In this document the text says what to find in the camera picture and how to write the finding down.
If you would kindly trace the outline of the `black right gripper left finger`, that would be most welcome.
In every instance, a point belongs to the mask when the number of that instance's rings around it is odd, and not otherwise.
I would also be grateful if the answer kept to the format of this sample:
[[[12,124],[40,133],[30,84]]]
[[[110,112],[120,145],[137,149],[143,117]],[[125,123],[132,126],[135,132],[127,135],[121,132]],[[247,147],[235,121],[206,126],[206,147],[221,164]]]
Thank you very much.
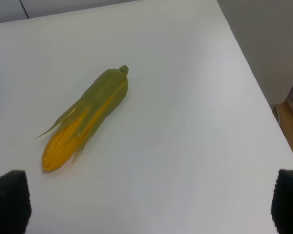
[[[24,234],[32,208],[24,170],[11,170],[0,177],[0,234]]]

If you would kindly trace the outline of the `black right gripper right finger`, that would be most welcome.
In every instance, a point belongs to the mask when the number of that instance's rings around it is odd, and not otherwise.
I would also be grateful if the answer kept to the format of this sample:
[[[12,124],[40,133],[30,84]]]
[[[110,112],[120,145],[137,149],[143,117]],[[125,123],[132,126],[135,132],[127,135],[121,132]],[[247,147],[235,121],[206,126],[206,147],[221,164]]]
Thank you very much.
[[[271,215],[278,233],[293,234],[293,170],[278,172]]]

